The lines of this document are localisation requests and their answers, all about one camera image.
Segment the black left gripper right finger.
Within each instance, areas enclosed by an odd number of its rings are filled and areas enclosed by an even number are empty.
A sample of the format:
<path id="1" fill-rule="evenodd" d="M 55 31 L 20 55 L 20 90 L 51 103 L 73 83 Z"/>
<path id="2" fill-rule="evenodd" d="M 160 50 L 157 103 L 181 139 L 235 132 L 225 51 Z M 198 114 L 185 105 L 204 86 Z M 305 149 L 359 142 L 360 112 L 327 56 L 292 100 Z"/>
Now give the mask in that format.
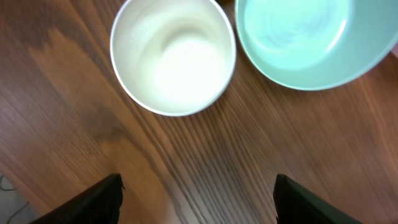
<path id="1" fill-rule="evenodd" d="M 359 224 L 285 174 L 276 176 L 273 199 L 278 224 Z"/>

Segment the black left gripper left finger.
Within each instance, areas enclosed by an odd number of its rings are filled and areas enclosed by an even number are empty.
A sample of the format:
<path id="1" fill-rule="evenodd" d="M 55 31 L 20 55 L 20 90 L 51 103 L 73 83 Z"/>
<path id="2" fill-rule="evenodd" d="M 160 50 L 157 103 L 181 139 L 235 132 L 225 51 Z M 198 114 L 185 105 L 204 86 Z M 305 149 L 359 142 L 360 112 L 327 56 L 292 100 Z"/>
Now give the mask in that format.
<path id="1" fill-rule="evenodd" d="M 117 224 L 123 190 L 121 175 L 110 174 L 31 224 Z"/>

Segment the cream cup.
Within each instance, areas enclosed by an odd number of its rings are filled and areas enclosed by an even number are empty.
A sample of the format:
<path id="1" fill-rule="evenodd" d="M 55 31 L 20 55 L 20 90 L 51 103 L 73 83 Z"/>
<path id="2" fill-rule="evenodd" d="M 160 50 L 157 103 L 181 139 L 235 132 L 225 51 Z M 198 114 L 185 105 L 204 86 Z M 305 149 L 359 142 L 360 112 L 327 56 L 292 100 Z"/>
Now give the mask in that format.
<path id="1" fill-rule="evenodd" d="M 232 25 L 216 1 L 129 0 L 114 18 L 109 53 L 124 91 L 164 116 L 214 103 L 236 65 Z"/>

